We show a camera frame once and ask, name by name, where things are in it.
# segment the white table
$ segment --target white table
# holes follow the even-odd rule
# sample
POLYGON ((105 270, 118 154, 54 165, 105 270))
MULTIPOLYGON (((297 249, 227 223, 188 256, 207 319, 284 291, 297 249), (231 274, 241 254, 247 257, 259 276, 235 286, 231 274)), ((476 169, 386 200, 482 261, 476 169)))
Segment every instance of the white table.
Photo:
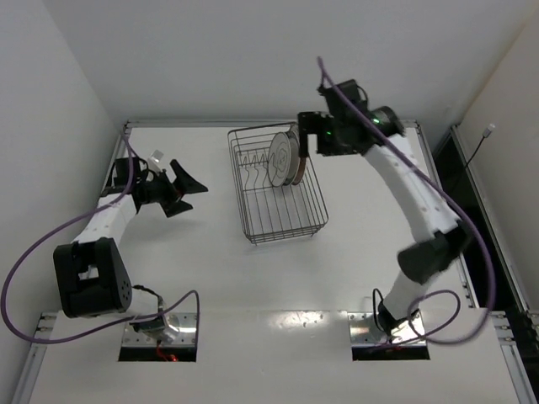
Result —
MULTIPOLYGON (((362 157, 312 151, 328 224, 312 238, 251 245, 239 221, 230 129, 131 133, 142 157, 159 149, 167 164, 177 158, 210 190, 188 195, 194 210, 172 219, 159 206, 143 207, 120 244, 133 283, 168 302, 190 289, 200 292, 197 362, 119 363, 123 327, 113 327, 50 346, 33 404, 518 402, 493 327, 460 348, 430 346, 428 361, 352 361, 346 311, 369 310, 374 287, 390 290, 396 253, 413 242, 403 213, 362 157), (303 310, 323 312, 314 322, 303 310)), ((416 129, 407 136, 426 170, 416 129)), ((435 288, 452 289, 464 300, 456 264, 435 288)), ((451 297, 425 302, 426 328, 443 322, 453 307, 451 297)), ((181 311, 194 308, 187 301, 181 311)), ((479 315, 464 304, 440 337, 463 334, 479 315)), ((60 315, 52 337, 102 322, 60 315)))

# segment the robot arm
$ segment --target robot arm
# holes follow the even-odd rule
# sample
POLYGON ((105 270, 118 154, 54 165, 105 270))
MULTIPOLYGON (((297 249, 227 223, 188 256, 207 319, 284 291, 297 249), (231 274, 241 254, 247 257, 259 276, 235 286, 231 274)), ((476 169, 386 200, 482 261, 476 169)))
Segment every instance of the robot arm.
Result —
MULTIPOLYGON (((182 200, 184 195, 208 189, 187 174, 176 160, 170 164, 176 174, 171 183, 165 170, 158 166, 162 157, 156 151, 147 162, 136 158, 135 178, 129 192, 108 209, 96 213, 72 243, 58 246, 54 251, 56 280, 66 316, 140 316, 163 308, 158 295, 131 286, 118 245, 125 228, 143 205, 159 203, 165 215, 172 217, 193 209, 182 200)), ((128 167, 127 158, 115 161, 98 208, 110 205, 125 191, 128 167)))
MULTIPOLYGON (((354 80, 339 89, 401 152, 415 162, 398 117, 388 107, 370 111, 354 80)), ((298 115, 300 157, 308 156, 307 135, 317 135, 317 153, 324 156, 361 154, 378 171, 408 220, 415 244, 398 253, 401 271, 378 307, 382 329, 391 330, 408 317, 408 308, 458 257, 471 237, 459 216, 417 175, 354 117, 331 88, 320 87, 331 115, 303 112, 298 115)))

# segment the wall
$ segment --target wall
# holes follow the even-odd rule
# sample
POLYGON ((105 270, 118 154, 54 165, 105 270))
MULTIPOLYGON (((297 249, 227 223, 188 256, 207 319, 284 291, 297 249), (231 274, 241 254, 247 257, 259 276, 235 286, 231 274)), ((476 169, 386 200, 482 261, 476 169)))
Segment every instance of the wall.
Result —
MULTIPOLYGON (((40 0, 0 4, 0 279, 38 237, 92 207, 117 130, 40 0)), ((13 321, 33 334, 39 313, 60 307, 47 242, 8 295, 13 321)), ((0 402, 8 402, 28 344, 0 326, 0 402)))
POLYGON ((516 263, 529 304, 539 309, 539 11, 467 111, 460 133, 470 156, 491 122, 496 131, 472 166, 516 263))
POLYGON ((537 0, 44 0, 107 110, 276 118, 323 109, 315 57, 434 145, 537 0))

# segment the dish rack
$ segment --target dish rack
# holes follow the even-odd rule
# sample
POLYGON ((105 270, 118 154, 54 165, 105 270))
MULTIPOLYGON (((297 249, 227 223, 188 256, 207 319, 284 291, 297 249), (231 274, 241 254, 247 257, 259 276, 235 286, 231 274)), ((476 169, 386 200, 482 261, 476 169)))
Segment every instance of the dish rack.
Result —
POLYGON ((328 222, 328 210, 310 158, 298 185, 272 186, 268 156, 274 136, 295 122, 228 132, 228 147, 242 229, 253 244, 312 236, 328 222))

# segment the purple cable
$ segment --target purple cable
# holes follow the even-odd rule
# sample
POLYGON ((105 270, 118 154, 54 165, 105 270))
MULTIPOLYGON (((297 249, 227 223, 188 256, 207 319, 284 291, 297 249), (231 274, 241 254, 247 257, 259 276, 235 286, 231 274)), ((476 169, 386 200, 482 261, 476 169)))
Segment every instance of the purple cable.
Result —
MULTIPOLYGON (((483 330, 484 326, 487 324, 488 316, 492 309, 494 308, 494 302, 496 300, 496 274, 494 272, 494 267, 492 265, 492 260, 490 258, 490 254, 488 253, 487 245, 485 244, 485 241, 481 237, 481 233, 479 233, 479 230, 477 227, 473 224, 472 219, 466 214, 466 212, 458 205, 457 202, 455 202, 443 189, 441 189, 434 181, 432 181, 429 177, 427 177, 426 174, 424 174, 418 167, 416 167, 398 148, 395 147, 391 143, 389 139, 387 139, 384 134, 378 129, 376 125, 374 125, 369 118, 367 118, 361 111, 359 111, 355 105, 353 105, 349 99, 346 98, 346 96, 340 91, 340 89, 337 87, 335 82, 332 80, 332 78, 328 75, 328 72, 326 71, 326 68, 323 65, 323 60, 319 56, 317 58, 318 67, 320 67, 320 71, 322 72, 322 79, 327 80, 331 86, 331 88, 337 93, 341 101, 345 103, 348 108, 350 108, 355 115, 358 117, 358 119, 361 121, 363 125, 365 125, 378 140, 380 140, 395 156, 397 156, 406 166, 412 169, 414 171, 415 175, 417 175, 421 180, 423 180, 425 183, 427 183, 433 190, 435 190, 440 196, 446 200, 447 204, 461 217, 462 221, 466 223, 466 225, 471 230, 473 236, 478 241, 479 248, 481 249, 481 253, 483 254, 483 258, 485 261, 485 266, 487 267, 487 276, 488 276, 488 284, 487 284, 487 304, 486 304, 486 311, 483 313, 483 316, 479 320, 478 324, 466 335, 463 337, 451 339, 451 340, 440 340, 436 338, 429 337, 430 334, 439 331, 441 328, 444 328, 448 326, 456 317, 456 315, 452 316, 451 319, 441 326, 437 327, 435 330, 431 332, 427 332, 425 335, 420 335, 416 332, 414 329, 414 326, 412 325, 412 318, 411 318, 411 310, 420 303, 421 301, 428 299, 432 297, 433 295, 438 295, 438 292, 430 293, 425 296, 422 296, 415 301, 412 302, 410 307, 408 308, 408 324, 411 325, 412 330, 417 334, 417 336, 421 339, 424 339, 425 341, 429 343, 436 343, 439 345, 459 345, 462 343, 467 343, 469 341, 472 341, 475 337, 479 335, 479 333, 483 330)), ((450 290, 440 290, 440 293, 451 293, 450 290)), ((458 295, 455 294, 455 292, 451 293, 452 295, 457 298, 458 300, 458 310, 460 310, 461 302, 458 299, 458 295)))
POLYGON ((70 337, 65 338, 59 338, 59 339, 43 339, 43 338, 34 338, 29 335, 24 334, 20 330, 16 328, 16 326, 11 322, 11 319, 9 318, 8 314, 8 288, 11 284, 11 281, 13 280, 13 277, 21 264, 24 262, 24 260, 37 248, 39 247, 43 242, 45 242, 47 239, 53 237, 58 232, 66 229, 67 227, 77 223, 78 221, 81 221, 83 219, 86 219, 88 217, 92 217, 93 215, 108 209, 111 205, 117 204, 120 202, 120 200, 126 196, 129 191, 131 190, 131 186, 133 185, 133 180, 135 179, 135 166, 133 162, 133 156, 136 155, 135 151, 131 148, 131 145, 129 144, 129 139, 127 138, 127 135, 121 131, 121 137, 123 142, 125 143, 125 147, 127 148, 127 157, 129 160, 129 177, 127 179, 127 185, 125 186, 125 189, 122 191, 120 195, 118 195, 118 198, 114 199, 112 202, 110 202, 108 205, 100 206, 97 209, 91 210, 83 215, 77 216, 70 221, 67 221, 66 223, 59 225, 56 229, 53 229, 49 231, 47 234, 45 234, 42 238, 40 238, 37 242, 32 244, 25 252, 23 252, 23 255, 20 256, 20 258, 17 260, 15 265, 11 268, 11 270, 8 273, 8 276, 6 277, 6 280, 3 283, 2 287, 2 294, 0 295, 0 312, 2 312, 2 319, 3 322, 8 327, 9 331, 11 331, 15 336, 23 339, 24 341, 28 341, 29 343, 43 343, 43 344, 56 344, 56 343, 69 343, 71 341, 75 341, 76 339, 86 337, 87 335, 93 334, 95 332, 104 330, 105 328, 115 326, 117 324, 121 324, 122 322, 128 322, 131 320, 137 319, 140 320, 150 320, 157 316, 162 316, 170 311, 172 311, 174 308, 179 306, 185 299, 187 299, 190 295, 195 295, 196 297, 196 333, 195 333, 195 346, 198 345, 198 339, 199 339, 199 325, 200 325, 200 297, 196 290, 191 290, 187 292, 185 295, 183 295, 178 301, 176 301, 173 305, 171 305, 167 310, 159 311, 155 314, 149 314, 146 316, 131 316, 122 318, 119 320, 114 320, 112 322, 108 322, 107 324, 104 324, 103 326, 99 326, 96 328, 92 328, 91 330, 81 332, 80 334, 72 335, 70 337))

